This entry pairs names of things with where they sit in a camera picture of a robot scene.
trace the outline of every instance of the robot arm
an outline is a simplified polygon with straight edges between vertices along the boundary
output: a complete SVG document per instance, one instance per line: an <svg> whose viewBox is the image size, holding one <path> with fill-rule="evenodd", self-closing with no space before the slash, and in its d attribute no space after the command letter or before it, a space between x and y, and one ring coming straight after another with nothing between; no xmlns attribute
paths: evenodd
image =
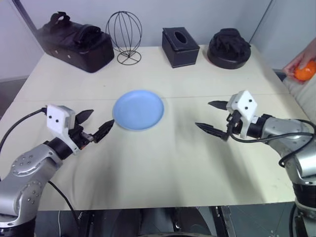
<svg viewBox="0 0 316 237"><path fill-rule="evenodd" d="M80 124L92 112L87 110L75 115L64 106L47 107L47 127L56 137L19 156L0 182L0 236L34 236L35 217L46 183L64 159L77 154L92 141L98 143L113 126L114 120L111 120L93 135L84 133Z"/></svg>
<svg viewBox="0 0 316 237"><path fill-rule="evenodd" d="M257 104L248 91L233 95L229 102L212 101L210 105L228 110L227 131L205 123L196 123L203 131L223 140L232 137L238 142L263 142L281 156L279 164L286 169L293 183L295 203L302 217L316 225L316 137L315 125L309 121L279 119L271 115L255 116ZM255 140L243 140L252 137Z"/></svg>

